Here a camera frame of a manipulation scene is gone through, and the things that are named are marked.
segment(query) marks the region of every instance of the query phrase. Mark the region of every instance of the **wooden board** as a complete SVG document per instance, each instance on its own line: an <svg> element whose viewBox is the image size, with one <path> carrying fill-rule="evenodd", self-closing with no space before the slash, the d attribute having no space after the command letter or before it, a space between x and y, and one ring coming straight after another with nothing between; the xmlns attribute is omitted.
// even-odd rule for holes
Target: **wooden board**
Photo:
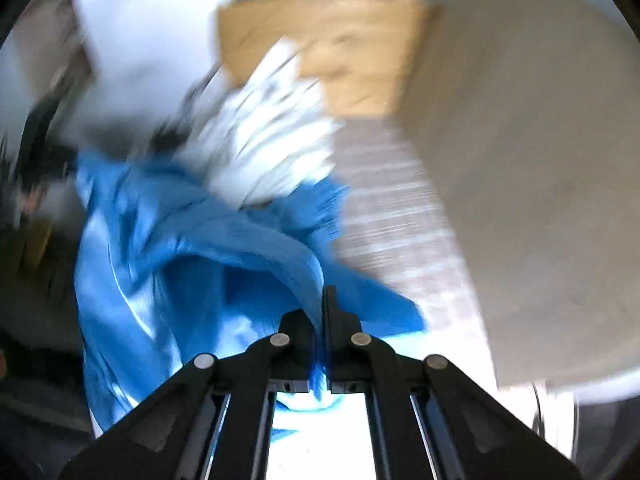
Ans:
<svg viewBox="0 0 640 480"><path fill-rule="evenodd" d="M246 82L282 37L301 49L302 77L319 77L342 117L396 110L425 19L412 0L240 0L218 11L222 63Z"/></svg>

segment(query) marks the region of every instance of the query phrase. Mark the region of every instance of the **cable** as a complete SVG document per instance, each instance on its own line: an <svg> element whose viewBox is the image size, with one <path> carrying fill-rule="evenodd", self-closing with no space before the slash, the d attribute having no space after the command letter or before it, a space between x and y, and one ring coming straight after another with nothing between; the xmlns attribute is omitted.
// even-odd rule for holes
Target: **cable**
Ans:
<svg viewBox="0 0 640 480"><path fill-rule="evenodd" d="M533 427L531 429L535 431L540 438L544 439L545 419L542 417L542 410L540 409L540 398L538 397L538 390L536 388L536 385L534 383L531 383L531 386L533 386L533 393L536 396L536 404L538 406L536 415L533 417Z"/></svg>

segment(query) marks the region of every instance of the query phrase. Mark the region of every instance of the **silver bolt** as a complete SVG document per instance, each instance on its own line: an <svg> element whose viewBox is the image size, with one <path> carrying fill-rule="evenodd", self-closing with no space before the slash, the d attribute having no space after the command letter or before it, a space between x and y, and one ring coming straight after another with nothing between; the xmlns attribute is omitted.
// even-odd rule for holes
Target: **silver bolt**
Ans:
<svg viewBox="0 0 640 480"><path fill-rule="evenodd" d="M356 346L366 346L371 343L371 336L364 332L356 332L351 336L351 342Z"/></svg>
<svg viewBox="0 0 640 480"><path fill-rule="evenodd" d="M196 358L193 360L193 364L196 365L196 368L206 370L206 368L211 368L215 361L215 357L211 354L199 354L196 355Z"/></svg>
<svg viewBox="0 0 640 480"><path fill-rule="evenodd" d="M427 357L427 366L429 368L433 368L434 370L444 370L447 367L449 361L441 355L430 355Z"/></svg>
<svg viewBox="0 0 640 480"><path fill-rule="evenodd" d="M274 346L286 346L290 341L289 336L282 332L275 333L269 338L269 342Z"/></svg>

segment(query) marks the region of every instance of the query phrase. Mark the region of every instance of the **blue garment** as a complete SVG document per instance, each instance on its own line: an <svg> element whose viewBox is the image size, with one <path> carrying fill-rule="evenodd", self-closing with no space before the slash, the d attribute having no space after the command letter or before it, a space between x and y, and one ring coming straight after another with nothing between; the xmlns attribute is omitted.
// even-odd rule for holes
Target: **blue garment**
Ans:
<svg viewBox="0 0 640 480"><path fill-rule="evenodd" d="M319 332L325 283L372 335L425 330L413 302L333 260L346 188L331 179L237 212L166 160L82 153L76 186L85 384L104 431L195 355L242 352L290 310Z"/></svg>

